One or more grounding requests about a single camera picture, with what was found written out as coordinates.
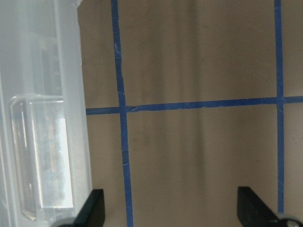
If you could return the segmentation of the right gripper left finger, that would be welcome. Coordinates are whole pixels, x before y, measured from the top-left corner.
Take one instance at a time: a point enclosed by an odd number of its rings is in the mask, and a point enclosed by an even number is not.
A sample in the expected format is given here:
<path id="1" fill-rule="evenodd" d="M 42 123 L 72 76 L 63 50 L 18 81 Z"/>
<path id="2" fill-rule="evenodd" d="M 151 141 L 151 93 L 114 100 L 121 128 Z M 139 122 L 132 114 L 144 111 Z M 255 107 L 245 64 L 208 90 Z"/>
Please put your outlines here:
<path id="1" fill-rule="evenodd" d="M 72 227 L 102 227 L 105 223 L 103 189 L 94 189 L 71 224 Z"/>

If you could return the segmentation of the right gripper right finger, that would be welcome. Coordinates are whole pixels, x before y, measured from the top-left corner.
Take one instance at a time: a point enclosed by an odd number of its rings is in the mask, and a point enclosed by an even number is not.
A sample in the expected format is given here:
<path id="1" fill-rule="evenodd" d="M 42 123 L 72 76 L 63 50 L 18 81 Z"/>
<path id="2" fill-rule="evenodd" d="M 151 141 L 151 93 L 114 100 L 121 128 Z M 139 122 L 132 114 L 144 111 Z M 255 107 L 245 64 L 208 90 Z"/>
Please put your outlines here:
<path id="1" fill-rule="evenodd" d="M 237 189 L 237 217 L 243 227 L 284 226 L 284 222 L 247 186 Z"/>

